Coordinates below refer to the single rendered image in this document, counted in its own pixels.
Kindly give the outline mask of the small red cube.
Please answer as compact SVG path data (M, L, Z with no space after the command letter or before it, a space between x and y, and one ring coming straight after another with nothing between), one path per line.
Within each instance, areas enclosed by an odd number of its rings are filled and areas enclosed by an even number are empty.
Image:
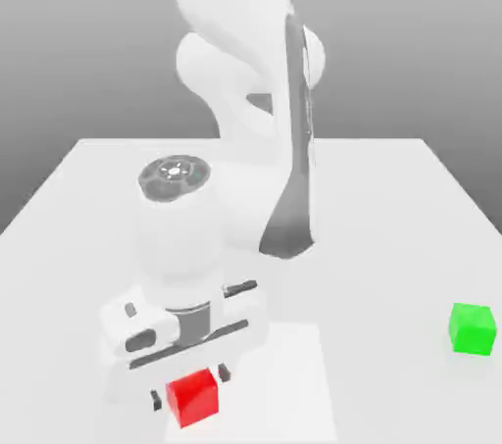
M180 428L219 412L219 388L209 369L196 371L166 385L169 407Z

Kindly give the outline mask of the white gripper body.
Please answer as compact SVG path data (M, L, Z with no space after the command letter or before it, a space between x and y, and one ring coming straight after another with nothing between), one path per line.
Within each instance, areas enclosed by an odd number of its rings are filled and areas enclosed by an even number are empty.
M217 303L167 311L135 290L105 307L105 393L114 402L220 364L230 367L269 332L261 290L224 290Z

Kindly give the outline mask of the small green cube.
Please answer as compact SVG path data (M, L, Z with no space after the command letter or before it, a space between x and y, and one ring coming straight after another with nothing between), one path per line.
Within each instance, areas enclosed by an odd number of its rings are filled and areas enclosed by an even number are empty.
M488 357L497 335L497 325L488 306L454 303L448 335L456 353Z

